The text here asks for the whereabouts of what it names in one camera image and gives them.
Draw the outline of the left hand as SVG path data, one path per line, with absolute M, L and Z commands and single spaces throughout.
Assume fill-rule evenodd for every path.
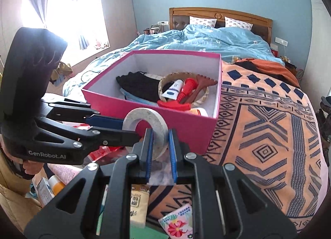
M 27 175 L 36 175 L 43 169 L 44 163 L 25 160 L 22 165 Z

